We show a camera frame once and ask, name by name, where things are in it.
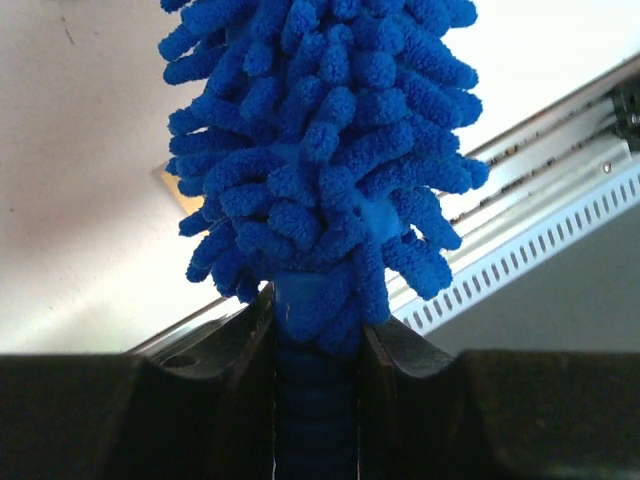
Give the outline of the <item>blue microfiber duster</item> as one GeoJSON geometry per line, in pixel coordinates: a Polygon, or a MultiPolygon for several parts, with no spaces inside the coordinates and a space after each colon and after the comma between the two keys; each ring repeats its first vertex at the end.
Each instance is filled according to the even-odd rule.
{"type": "Polygon", "coordinates": [[[201,197],[191,282],[249,303],[274,288],[275,475],[353,479],[363,329],[391,316],[387,271],[447,288],[461,238],[440,193],[488,167],[457,130],[482,112],[477,72],[444,43],[470,1],[164,1],[164,81],[203,91],[172,113],[168,172],[201,197]]]}

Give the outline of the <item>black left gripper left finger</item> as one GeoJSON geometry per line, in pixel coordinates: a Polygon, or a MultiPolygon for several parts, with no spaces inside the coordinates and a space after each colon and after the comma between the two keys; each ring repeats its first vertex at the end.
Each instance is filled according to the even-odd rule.
{"type": "Polygon", "coordinates": [[[5,479],[268,479],[273,290],[131,354],[5,355],[5,479]]]}

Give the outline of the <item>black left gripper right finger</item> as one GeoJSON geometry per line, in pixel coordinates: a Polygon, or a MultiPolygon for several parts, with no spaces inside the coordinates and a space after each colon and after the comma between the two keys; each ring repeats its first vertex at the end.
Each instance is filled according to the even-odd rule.
{"type": "Polygon", "coordinates": [[[399,321],[360,356],[365,479],[635,479],[635,353],[467,350],[399,321]]]}

